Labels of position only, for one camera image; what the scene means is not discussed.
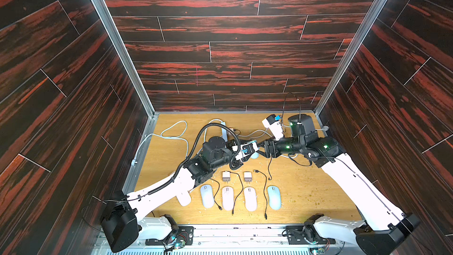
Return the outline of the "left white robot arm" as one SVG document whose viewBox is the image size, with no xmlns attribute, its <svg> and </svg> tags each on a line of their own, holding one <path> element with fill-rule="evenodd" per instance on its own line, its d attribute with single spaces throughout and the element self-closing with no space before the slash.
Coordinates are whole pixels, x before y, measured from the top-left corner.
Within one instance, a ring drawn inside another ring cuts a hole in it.
<svg viewBox="0 0 453 255">
<path fill-rule="evenodd" d="M 212 137 L 199 153 L 192 151 L 167 178 L 142 190 L 124 194 L 115 192 L 105 200 L 100 224 L 113 253 L 118 253 L 143 238 L 164 240 L 171 244 L 176 237 L 176 222 L 169 216 L 147 219 L 147 215 L 176 197 L 182 206 L 191 202 L 190 192 L 207 182 L 218 168 L 239 168 L 256 151 L 256 146 L 235 138 L 225 142 Z"/>
</svg>

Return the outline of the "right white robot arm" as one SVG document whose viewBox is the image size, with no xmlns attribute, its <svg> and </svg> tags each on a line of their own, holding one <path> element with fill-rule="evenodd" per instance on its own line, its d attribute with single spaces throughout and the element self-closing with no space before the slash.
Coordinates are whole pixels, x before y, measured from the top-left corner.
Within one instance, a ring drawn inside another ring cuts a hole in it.
<svg viewBox="0 0 453 255">
<path fill-rule="evenodd" d="M 315 214 L 295 236 L 309 244 L 329 238 L 354 244 L 367 255 L 390 255 L 419 226 L 412 213 L 404 213 L 388 200 L 360 171 L 341 144 L 330 136 L 321 138 L 310 116 L 289 117 L 291 136 L 284 137 L 282 118 L 270 115 L 262 123 L 273 137 L 260 142 L 262 155 L 301 154 L 329 175 L 353 201 L 362 215 L 361 221 L 338 220 Z"/>
</svg>

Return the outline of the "aluminium frame left post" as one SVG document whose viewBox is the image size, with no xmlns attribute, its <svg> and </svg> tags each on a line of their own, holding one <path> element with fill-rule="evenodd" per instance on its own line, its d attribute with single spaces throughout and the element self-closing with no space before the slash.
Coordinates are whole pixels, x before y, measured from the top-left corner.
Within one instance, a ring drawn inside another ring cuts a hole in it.
<svg viewBox="0 0 453 255">
<path fill-rule="evenodd" d="M 132 83 L 136 93 L 138 94 L 138 97 L 147 114 L 147 122 L 143 131 L 142 138 L 140 140 L 137 150 L 135 151 L 134 158 L 131 159 L 130 162 L 131 166 L 126 177 L 125 184 L 123 185 L 122 188 L 122 191 L 125 194 L 128 194 L 130 192 L 135 191 L 136 189 L 136 184 L 138 183 L 140 172 L 143 168 L 143 164 L 145 161 L 145 156 L 147 154 L 147 150 L 151 142 L 152 137 L 151 134 L 154 132 L 159 114 L 156 113 L 146 93 L 145 87 L 126 49 L 123 39 L 121 38 L 120 33 L 114 23 L 113 17 L 109 9 L 107 8 L 105 0 L 91 0 L 91 2 L 96 13 L 100 18 L 101 23 L 106 29 L 106 33 L 108 34 L 111 42 L 113 43 L 113 47 L 116 53 L 118 54 L 119 59 L 129 77 L 129 80 Z"/>
</svg>

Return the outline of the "white wireless mouse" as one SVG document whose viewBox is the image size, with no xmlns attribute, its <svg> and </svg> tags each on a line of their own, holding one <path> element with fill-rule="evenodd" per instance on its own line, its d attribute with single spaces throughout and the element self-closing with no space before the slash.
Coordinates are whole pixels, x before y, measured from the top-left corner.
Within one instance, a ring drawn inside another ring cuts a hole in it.
<svg viewBox="0 0 453 255">
<path fill-rule="evenodd" d="M 183 191 L 183 192 L 180 192 L 177 196 L 176 196 L 177 200 L 179 201 L 179 204 L 183 207 L 186 207 L 187 205 L 189 205 L 192 201 L 192 198 L 190 196 L 190 193 L 188 191 Z"/>
</svg>

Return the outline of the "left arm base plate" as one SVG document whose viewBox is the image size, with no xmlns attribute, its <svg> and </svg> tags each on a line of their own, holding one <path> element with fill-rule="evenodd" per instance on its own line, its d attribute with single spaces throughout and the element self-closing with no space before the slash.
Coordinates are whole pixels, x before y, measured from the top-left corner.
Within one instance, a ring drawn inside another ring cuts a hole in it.
<svg viewBox="0 0 453 255">
<path fill-rule="evenodd" d="M 178 225 L 172 216 L 165 214 L 162 216 L 170 225 L 171 231 L 164 233 L 165 237 L 160 240 L 166 246 L 172 246 L 174 249 L 181 249 L 185 246 L 193 245 L 194 226 Z"/>
</svg>

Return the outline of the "aluminium frame right post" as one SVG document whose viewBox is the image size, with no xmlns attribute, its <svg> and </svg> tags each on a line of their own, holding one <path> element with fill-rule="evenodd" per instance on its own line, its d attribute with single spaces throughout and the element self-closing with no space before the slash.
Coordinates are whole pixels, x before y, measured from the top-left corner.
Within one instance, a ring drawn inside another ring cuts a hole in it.
<svg viewBox="0 0 453 255">
<path fill-rule="evenodd" d="M 392 24 L 408 1 L 377 0 L 372 5 L 320 112 L 329 136 L 402 211 L 408 211 L 401 165 L 412 106 L 404 86 L 412 47 Z"/>
</svg>

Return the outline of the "aluminium frame post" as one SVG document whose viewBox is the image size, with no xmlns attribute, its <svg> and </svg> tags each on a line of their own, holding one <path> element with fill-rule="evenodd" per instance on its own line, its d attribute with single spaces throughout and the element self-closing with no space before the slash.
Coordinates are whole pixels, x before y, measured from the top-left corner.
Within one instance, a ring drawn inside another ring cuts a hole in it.
<svg viewBox="0 0 453 255">
<path fill-rule="evenodd" d="M 408 1 L 377 0 L 372 5 L 320 112 L 329 136 L 402 211 L 408 211 L 401 165 L 412 106 L 404 86 L 412 47 L 392 24 Z"/>
<path fill-rule="evenodd" d="M 119 59 L 129 77 L 129 80 L 132 83 L 136 93 L 138 94 L 138 97 L 147 114 L 147 122 L 143 131 L 142 138 L 140 140 L 137 150 L 135 151 L 134 158 L 131 159 L 130 162 L 131 166 L 126 177 L 125 184 L 123 185 L 122 188 L 122 191 L 125 194 L 128 194 L 130 192 L 135 191 L 136 189 L 136 184 L 138 183 L 140 172 L 143 168 L 143 164 L 145 161 L 145 156 L 147 154 L 147 150 L 151 142 L 152 137 L 151 134 L 154 132 L 159 114 L 156 113 L 146 93 L 145 87 L 126 49 L 123 39 L 121 38 L 120 33 L 114 23 L 113 17 L 109 9 L 107 8 L 105 0 L 91 0 L 91 2 L 96 13 L 100 18 L 101 23 L 106 29 L 106 33 L 108 34 L 111 42 L 113 43 L 113 47 L 116 53 L 118 54 Z"/>
</svg>

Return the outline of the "white power strip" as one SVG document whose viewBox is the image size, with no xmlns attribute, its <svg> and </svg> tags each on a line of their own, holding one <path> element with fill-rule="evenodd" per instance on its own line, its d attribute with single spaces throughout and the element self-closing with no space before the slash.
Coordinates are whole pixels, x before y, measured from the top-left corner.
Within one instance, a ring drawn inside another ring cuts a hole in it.
<svg viewBox="0 0 453 255">
<path fill-rule="evenodd" d="M 227 130 L 222 128 L 221 132 L 222 132 L 222 138 L 225 140 L 225 142 L 228 142 L 228 132 L 227 132 Z"/>
</svg>

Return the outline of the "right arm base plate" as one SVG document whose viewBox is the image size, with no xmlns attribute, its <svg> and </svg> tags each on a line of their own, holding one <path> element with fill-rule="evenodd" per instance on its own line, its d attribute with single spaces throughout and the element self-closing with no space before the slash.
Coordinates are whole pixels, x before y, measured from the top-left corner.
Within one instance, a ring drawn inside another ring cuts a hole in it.
<svg viewBox="0 0 453 255">
<path fill-rule="evenodd" d="M 336 243 L 335 239 L 321 237 L 315 230 L 315 221 L 323 216 L 324 214 L 315 214 L 302 225 L 287 225 L 282 236 L 288 239 L 290 245 Z"/>
</svg>

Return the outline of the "grey blue mouse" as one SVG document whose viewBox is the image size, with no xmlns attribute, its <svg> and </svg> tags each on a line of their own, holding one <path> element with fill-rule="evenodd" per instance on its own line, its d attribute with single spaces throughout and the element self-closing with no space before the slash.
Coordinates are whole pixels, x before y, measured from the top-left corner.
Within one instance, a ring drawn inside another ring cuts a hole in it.
<svg viewBox="0 0 453 255">
<path fill-rule="evenodd" d="M 273 210 L 279 210 L 282 207 L 281 192 L 280 189 L 274 185 L 267 187 L 269 206 Z"/>
</svg>

